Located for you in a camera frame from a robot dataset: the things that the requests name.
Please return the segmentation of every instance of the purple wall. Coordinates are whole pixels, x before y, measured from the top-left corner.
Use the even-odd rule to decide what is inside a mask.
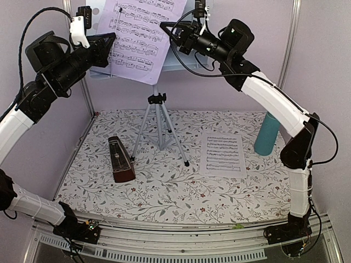
[[[345,262],[351,262],[350,13],[350,1],[303,1],[285,85],[292,98],[318,113],[339,138],[337,159],[313,168],[313,195],[320,211],[330,216]],[[313,147],[314,161],[330,158],[334,150],[333,137],[320,127]]]
[[[293,1],[222,0],[215,1],[210,29],[218,32],[233,18],[245,22],[256,40],[246,59],[277,82],[284,58]],[[145,84],[121,78],[97,81],[89,79],[89,88],[97,110],[144,109],[152,89]],[[164,72],[158,83],[167,93],[167,107],[187,110],[264,111],[252,99],[238,93],[224,78],[200,78],[183,71]]]
[[[18,46],[22,31],[34,13],[47,6],[62,7],[61,0],[3,1],[0,10],[0,112],[4,112],[19,89]],[[67,38],[66,20],[62,14],[42,14],[31,25],[24,47],[42,34],[54,30]],[[24,80],[35,73],[24,56]],[[63,168],[79,137],[88,125],[89,114],[80,86],[72,89],[72,97],[54,103],[45,117],[14,147],[1,166],[15,182],[45,198],[53,198]],[[15,222],[0,213],[0,262],[19,263],[27,248],[32,220],[21,216]]]

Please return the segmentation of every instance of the paper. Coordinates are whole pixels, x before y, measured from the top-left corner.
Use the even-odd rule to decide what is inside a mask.
[[[160,28],[160,23],[178,21],[186,2],[107,0],[97,34],[115,32],[117,38],[109,66],[93,70],[110,74],[112,66],[114,76],[156,84],[169,49],[169,36]]]
[[[205,133],[201,145],[200,174],[247,178],[241,135]]]

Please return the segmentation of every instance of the floral tablecloth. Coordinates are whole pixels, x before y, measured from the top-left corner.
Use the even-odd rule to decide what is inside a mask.
[[[114,183],[107,140],[118,135],[131,155],[144,111],[104,111],[79,150],[56,200],[86,213],[177,224],[256,222],[287,215],[288,175],[279,160],[283,138],[279,134],[268,157],[253,150],[263,113],[170,111],[170,115],[190,167],[184,166],[175,143],[160,151],[144,138],[135,161],[137,179]],[[145,134],[156,140],[155,121],[151,112]],[[204,131],[242,135],[247,179],[200,175]]]

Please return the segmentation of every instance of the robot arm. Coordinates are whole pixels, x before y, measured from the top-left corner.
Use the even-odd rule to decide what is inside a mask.
[[[35,81],[24,87],[22,99],[0,121],[0,165],[17,141],[49,110],[57,98],[68,98],[67,91],[92,66],[106,67],[116,35],[114,33],[86,37],[91,27],[90,7],[78,9],[72,19],[70,33],[74,51],[65,39],[46,33],[26,48],[26,55],[37,72]],[[61,44],[67,46],[63,51]],[[96,244],[100,228],[89,220],[79,223],[72,209],[34,195],[15,184],[0,170],[0,210],[13,210],[55,226],[54,233],[68,239]]]
[[[269,243],[280,243],[310,235],[311,147],[318,127],[316,119],[319,117],[314,113],[311,118],[306,110],[272,84],[258,67],[244,59],[243,55],[253,42],[254,35],[243,22],[233,19],[220,31],[220,38],[206,30],[200,30],[202,25],[195,21],[162,22],[160,26],[169,35],[170,41],[179,47],[180,52],[189,55],[192,50],[196,50],[217,60],[226,81],[237,91],[259,102],[292,136],[281,152],[281,161],[287,167],[290,177],[291,207],[288,223],[268,227],[265,236]]]

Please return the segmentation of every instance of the teal cylinder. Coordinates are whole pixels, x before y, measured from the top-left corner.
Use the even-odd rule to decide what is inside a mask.
[[[261,156],[270,155],[273,152],[279,128],[279,121],[267,112],[256,142],[254,143],[254,151]]]

